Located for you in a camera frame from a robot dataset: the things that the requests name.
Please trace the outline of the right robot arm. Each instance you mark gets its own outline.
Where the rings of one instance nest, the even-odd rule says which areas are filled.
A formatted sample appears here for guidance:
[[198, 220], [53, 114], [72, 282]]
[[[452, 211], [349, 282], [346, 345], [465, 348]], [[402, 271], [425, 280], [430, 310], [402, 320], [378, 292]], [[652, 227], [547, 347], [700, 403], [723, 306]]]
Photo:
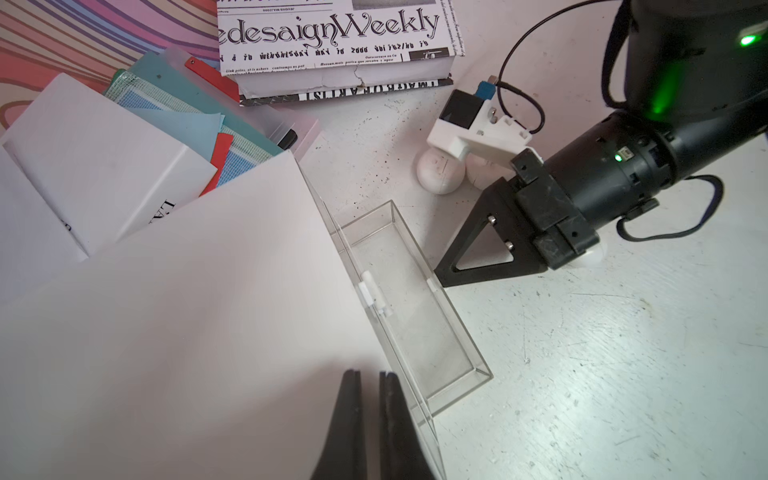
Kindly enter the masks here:
[[445, 287], [558, 269], [599, 230], [654, 209], [660, 191], [767, 130], [763, 1], [625, 1], [606, 45], [609, 116], [548, 159], [507, 111], [500, 77], [454, 90], [428, 138], [448, 156], [513, 171], [485, 188], [436, 267]]

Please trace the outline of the clear bottom plastic drawer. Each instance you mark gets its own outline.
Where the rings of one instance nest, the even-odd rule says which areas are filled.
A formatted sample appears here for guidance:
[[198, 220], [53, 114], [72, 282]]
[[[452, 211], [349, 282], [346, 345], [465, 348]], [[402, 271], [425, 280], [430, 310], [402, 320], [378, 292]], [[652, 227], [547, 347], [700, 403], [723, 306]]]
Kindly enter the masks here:
[[364, 425], [367, 469], [381, 479], [379, 374], [393, 372], [434, 479], [443, 479], [434, 418], [489, 382], [490, 367], [393, 201], [340, 225], [319, 195], [313, 199], [388, 360], [374, 385], [373, 443]]

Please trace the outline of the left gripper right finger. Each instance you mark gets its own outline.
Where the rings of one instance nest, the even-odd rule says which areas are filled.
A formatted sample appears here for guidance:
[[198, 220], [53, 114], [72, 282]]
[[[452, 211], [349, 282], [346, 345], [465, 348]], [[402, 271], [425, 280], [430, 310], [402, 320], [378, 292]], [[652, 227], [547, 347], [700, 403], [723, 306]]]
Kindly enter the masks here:
[[398, 376], [379, 374], [379, 465], [384, 480], [433, 480]]

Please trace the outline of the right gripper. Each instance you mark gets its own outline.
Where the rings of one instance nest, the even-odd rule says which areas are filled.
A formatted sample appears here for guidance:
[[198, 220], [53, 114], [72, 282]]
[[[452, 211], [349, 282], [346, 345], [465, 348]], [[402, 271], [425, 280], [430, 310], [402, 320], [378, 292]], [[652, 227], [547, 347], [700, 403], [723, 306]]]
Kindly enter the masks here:
[[526, 149], [511, 166], [520, 189], [514, 194], [499, 179], [482, 191], [435, 268], [443, 287], [560, 268], [597, 245], [600, 228], [677, 179], [664, 133], [623, 110], [550, 158], [541, 161]]

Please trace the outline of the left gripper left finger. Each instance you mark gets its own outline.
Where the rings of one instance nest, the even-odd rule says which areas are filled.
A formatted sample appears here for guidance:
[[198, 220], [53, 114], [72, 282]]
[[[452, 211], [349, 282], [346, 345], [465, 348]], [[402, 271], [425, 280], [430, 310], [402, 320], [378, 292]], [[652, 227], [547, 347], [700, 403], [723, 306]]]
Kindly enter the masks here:
[[364, 480], [367, 458], [362, 379], [357, 370], [342, 376], [329, 429], [312, 480]]

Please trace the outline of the white drawer cabinet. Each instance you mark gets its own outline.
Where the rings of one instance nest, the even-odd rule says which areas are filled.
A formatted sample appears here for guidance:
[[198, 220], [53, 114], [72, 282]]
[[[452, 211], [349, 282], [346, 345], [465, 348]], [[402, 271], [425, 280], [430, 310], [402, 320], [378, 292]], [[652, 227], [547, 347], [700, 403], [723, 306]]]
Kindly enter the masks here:
[[1, 310], [5, 479], [308, 479], [344, 374], [379, 474], [383, 342], [280, 154]]

